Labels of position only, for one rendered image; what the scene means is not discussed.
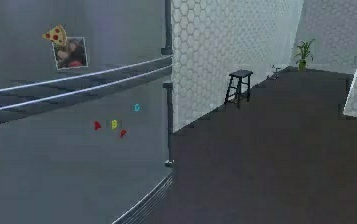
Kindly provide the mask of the green houseplant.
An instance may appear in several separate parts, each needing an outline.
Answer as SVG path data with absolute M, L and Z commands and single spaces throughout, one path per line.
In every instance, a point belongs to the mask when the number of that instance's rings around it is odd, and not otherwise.
M 311 39 L 309 41 L 302 40 L 296 46 L 298 52 L 295 54 L 295 58 L 297 59 L 296 64 L 300 71 L 304 71 L 306 69 L 308 59 L 314 60 L 314 56 L 310 50 L 313 42 L 314 39 Z

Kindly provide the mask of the black stool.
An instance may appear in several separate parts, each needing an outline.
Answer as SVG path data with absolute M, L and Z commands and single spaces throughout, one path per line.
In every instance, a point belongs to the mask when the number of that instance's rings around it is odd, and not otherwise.
M 247 102 L 250 101 L 251 96 L 251 76 L 252 71 L 249 70 L 237 70 L 229 74 L 229 83 L 225 95 L 224 104 L 233 103 L 237 107 L 240 107 L 242 98 L 245 98 Z

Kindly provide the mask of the white framed photo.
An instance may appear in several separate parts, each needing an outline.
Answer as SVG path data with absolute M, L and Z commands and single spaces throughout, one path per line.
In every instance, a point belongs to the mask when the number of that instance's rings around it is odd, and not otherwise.
M 65 46 L 53 45 L 55 65 L 58 70 L 88 66 L 84 37 L 68 37 Z

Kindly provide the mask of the grey fridge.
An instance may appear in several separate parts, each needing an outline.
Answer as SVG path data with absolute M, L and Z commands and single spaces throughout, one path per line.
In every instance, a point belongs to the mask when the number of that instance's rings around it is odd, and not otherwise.
M 141 219 L 168 173 L 164 9 L 164 0 L 0 0 L 0 224 Z M 87 67 L 56 68 L 42 35 L 57 25 L 85 38 Z

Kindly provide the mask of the pizza slice magnet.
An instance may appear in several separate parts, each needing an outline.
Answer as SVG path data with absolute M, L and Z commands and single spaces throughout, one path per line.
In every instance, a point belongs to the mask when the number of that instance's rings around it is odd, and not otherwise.
M 50 29 L 48 32 L 44 33 L 42 37 L 59 46 L 65 46 L 67 43 L 67 34 L 61 25 L 57 25 Z

